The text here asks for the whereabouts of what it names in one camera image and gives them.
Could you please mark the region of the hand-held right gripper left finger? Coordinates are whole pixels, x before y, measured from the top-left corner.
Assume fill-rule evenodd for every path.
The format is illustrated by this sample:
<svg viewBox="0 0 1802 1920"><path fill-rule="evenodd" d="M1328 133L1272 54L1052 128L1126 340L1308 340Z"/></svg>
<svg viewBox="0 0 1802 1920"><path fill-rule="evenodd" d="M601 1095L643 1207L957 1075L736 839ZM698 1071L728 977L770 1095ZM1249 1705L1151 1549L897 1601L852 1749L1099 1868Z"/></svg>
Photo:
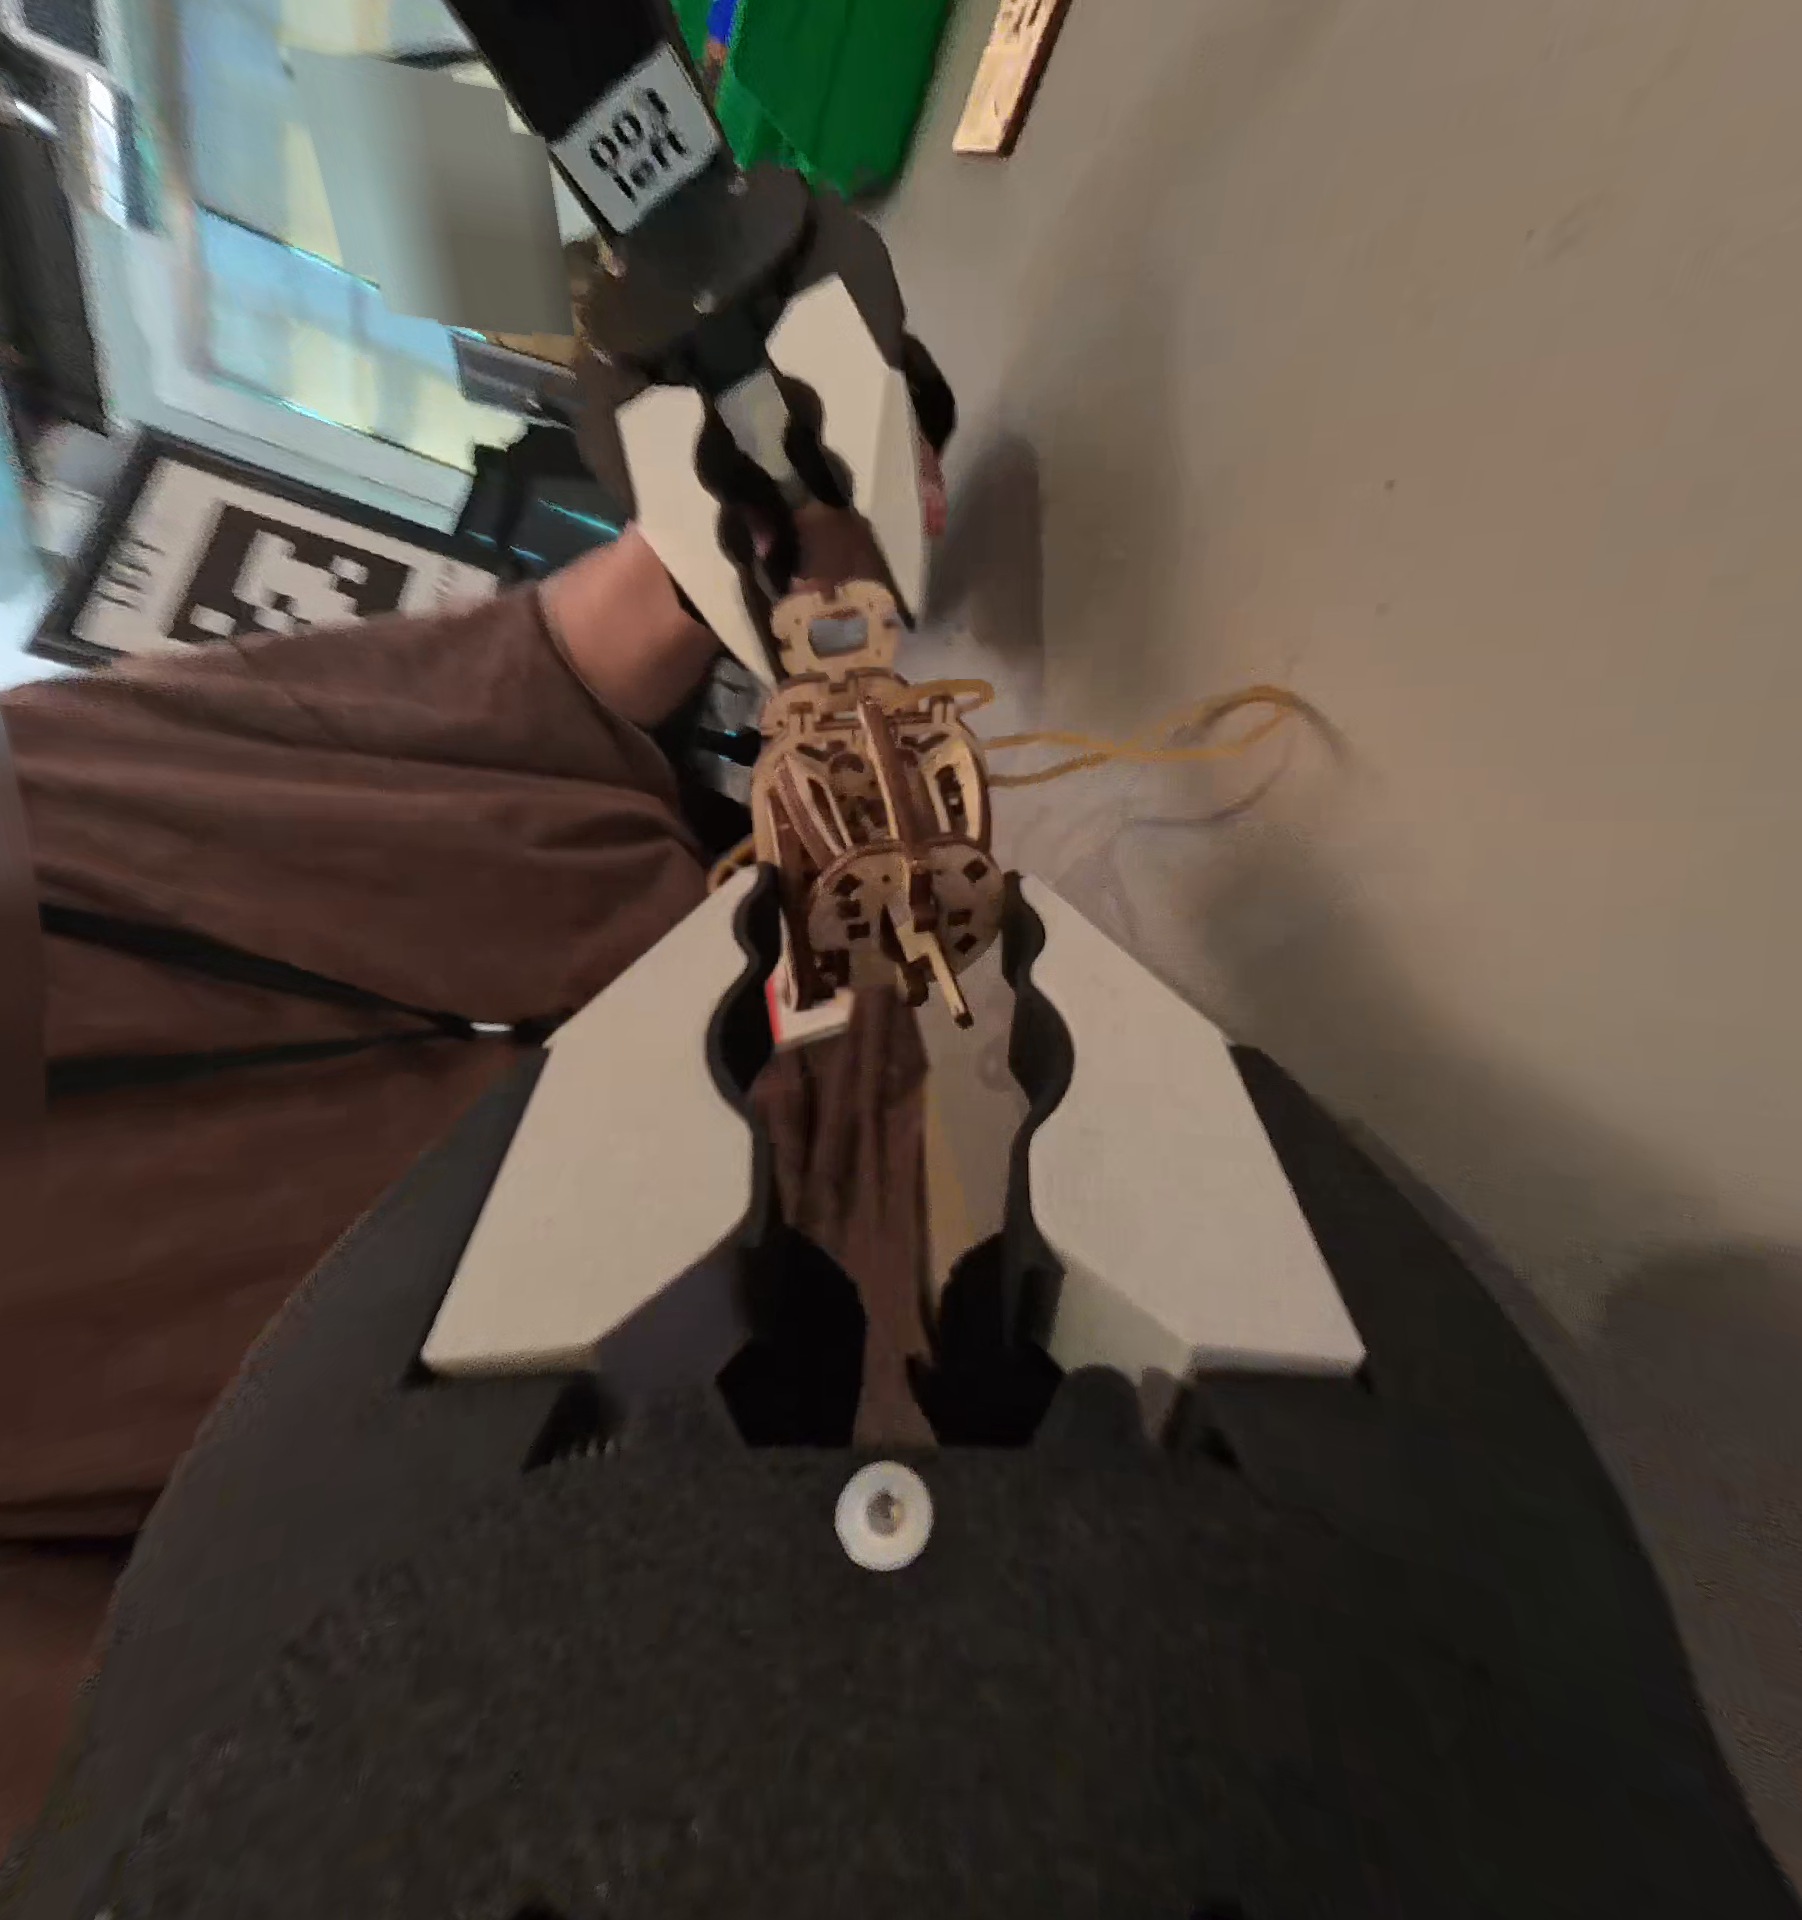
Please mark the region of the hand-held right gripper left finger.
<svg viewBox="0 0 1802 1920"><path fill-rule="evenodd" d="M541 1057L421 1349L428 1380L586 1383L608 1429L716 1392L752 1443L847 1443L853 1284L777 1207L770 867L726 881Z"/></svg>

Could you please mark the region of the yellow rubber band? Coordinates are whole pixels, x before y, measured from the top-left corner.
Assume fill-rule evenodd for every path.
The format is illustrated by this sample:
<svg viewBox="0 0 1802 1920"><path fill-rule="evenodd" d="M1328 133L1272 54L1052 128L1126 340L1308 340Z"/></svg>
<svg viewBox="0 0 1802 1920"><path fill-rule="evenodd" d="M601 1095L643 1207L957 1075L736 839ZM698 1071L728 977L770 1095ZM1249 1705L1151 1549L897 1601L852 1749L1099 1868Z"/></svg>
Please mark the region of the yellow rubber band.
<svg viewBox="0 0 1802 1920"><path fill-rule="evenodd" d="M1132 732L1126 738L1084 732L1022 732L984 738L992 791L1037 791L1105 771L1180 771L1249 758L1285 732L1312 732L1337 747L1332 717L1290 685L1240 685Z"/></svg>

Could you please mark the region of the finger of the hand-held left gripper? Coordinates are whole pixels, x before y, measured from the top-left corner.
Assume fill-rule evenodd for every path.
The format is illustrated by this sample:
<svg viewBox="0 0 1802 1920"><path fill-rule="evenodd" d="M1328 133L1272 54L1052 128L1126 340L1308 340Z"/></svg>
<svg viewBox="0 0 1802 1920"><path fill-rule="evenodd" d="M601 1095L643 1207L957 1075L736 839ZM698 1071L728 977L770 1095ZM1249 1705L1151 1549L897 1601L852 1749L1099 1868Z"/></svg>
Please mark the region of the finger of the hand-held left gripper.
<svg viewBox="0 0 1802 1920"><path fill-rule="evenodd" d="M770 329L770 371L809 399L824 467L847 481L906 621L929 607L933 510L922 494L922 432L906 375L879 345L852 287L829 275L804 287Z"/></svg>
<svg viewBox="0 0 1802 1920"><path fill-rule="evenodd" d="M617 407L635 523L698 621L764 681L782 676L770 614L804 569L804 481L777 380L723 397L648 387Z"/></svg>

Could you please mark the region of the person's brown clothing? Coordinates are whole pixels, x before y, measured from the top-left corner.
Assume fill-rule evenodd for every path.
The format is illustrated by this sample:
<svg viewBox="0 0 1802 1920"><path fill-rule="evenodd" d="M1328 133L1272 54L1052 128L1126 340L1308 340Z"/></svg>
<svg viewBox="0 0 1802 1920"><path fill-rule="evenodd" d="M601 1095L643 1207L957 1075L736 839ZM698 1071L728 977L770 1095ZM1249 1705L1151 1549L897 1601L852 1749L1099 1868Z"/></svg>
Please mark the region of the person's brown clothing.
<svg viewBox="0 0 1802 1920"><path fill-rule="evenodd" d="M580 670L537 621L243 644L19 685L0 712L49 907L430 1009L289 998L51 931L0 1157L0 1858L112 1583L316 1261L507 1065L703 900L678 712L716 664Z"/></svg>

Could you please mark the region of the laser-cut wooden sheet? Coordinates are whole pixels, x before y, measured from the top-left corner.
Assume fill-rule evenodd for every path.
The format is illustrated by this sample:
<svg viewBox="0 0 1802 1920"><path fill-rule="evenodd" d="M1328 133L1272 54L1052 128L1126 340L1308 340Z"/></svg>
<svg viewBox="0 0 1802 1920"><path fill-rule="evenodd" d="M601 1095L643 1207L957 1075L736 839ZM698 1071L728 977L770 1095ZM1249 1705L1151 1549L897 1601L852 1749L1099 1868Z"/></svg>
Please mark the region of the laser-cut wooden sheet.
<svg viewBox="0 0 1802 1920"><path fill-rule="evenodd" d="M1066 16L1066 0L1005 0L997 9L953 136L958 156L1010 156L1015 151Z"/></svg>

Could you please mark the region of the black white marker board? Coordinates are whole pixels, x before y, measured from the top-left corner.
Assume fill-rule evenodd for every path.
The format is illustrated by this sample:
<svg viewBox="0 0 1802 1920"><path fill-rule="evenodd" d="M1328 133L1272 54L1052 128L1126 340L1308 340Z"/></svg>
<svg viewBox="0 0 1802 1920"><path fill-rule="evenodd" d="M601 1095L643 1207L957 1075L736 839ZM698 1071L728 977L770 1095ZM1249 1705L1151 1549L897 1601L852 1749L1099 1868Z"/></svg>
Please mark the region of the black white marker board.
<svg viewBox="0 0 1802 1920"><path fill-rule="evenodd" d="M30 656L110 670L243 636L450 614L498 591L500 576L446 531L144 428Z"/></svg>

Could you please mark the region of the large green plastic bin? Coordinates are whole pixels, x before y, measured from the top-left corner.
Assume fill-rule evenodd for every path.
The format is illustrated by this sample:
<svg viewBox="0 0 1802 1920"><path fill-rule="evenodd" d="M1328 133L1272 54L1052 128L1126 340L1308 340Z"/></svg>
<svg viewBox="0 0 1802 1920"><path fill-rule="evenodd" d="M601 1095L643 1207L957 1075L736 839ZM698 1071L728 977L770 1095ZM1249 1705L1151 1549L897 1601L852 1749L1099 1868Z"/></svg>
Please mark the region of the large green plastic bin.
<svg viewBox="0 0 1802 1920"><path fill-rule="evenodd" d="M905 173L938 61L942 0L741 0L715 113L736 165L787 165L847 203Z"/></svg>

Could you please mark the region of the person's left forearm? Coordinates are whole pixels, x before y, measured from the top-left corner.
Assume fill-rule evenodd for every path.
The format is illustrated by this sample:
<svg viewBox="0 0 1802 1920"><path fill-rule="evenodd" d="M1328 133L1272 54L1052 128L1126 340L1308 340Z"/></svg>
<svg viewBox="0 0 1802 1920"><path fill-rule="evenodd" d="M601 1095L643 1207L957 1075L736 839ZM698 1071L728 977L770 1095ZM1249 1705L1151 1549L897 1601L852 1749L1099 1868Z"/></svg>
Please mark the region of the person's left forearm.
<svg viewBox="0 0 1802 1920"><path fill-rule="evenodd" d="M708 663L630 531L454 614L23 685L36 895L479 1027L563 1018L705 895L658 727Z"/></svg>

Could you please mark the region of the wooden model assembly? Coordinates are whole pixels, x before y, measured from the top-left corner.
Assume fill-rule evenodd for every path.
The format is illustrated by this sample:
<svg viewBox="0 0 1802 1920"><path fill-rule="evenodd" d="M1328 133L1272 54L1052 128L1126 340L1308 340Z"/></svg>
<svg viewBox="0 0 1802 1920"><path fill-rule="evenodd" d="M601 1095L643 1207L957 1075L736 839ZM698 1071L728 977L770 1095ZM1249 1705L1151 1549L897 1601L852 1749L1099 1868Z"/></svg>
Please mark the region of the wooden model assembly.
<svg viewBox="0 0 1802 1920"><path fill-rule="evenodd" d="M897 670L805 674L766 696L752 839L716 865L770 867L793 1004L892 994L974 1014L972 972L1000 939L1010 877L972 712L992 681L913 685Z"/></svg>

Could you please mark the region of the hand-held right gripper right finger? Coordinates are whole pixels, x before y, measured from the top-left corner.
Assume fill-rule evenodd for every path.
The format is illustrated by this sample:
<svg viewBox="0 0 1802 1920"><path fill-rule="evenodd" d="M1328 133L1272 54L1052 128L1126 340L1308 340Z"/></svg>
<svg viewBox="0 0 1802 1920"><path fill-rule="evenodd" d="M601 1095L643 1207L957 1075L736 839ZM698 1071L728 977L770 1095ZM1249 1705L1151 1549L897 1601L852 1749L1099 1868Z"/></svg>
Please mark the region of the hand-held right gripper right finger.
<svg viewBox="0 0 1802 1920"><path fill-rule="evenodd" d="M1368 1345L1227 1033L1032 877L1010 877L1000 965L1028 1108L1000 1229L938 1294L935 1439L1032 1443L1077 1374L1151 1439L1209 1380L1358 1383Z"/></svg>

